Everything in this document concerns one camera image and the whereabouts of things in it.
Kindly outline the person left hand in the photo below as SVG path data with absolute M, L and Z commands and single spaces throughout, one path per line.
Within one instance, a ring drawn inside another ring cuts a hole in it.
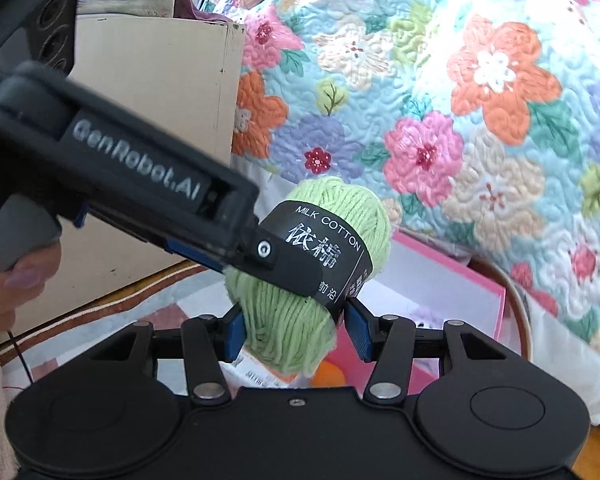
M 42 294 L 57 273 L 60 259 L 57 242 L 21 258 L 12 270 L 0 272 L 0 335 L 12 329 L 18 308 Z

